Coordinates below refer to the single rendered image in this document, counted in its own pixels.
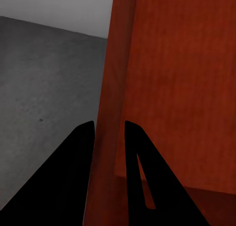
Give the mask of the storage box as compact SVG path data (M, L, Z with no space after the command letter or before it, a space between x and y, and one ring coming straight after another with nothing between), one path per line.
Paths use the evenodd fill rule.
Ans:
M236 0L113 0L83 226L129 226L125 121L210 226L236 226Z

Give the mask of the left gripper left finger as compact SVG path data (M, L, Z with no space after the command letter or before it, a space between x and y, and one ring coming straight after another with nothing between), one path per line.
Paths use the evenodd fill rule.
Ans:
M0 211L0 226L83 226L94 121L77 126Z

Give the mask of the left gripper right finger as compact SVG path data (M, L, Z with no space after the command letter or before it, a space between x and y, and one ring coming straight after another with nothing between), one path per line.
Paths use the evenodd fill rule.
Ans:
M138 124L125 121L129 226L210 226ZM139 156L156 209L145 203Z

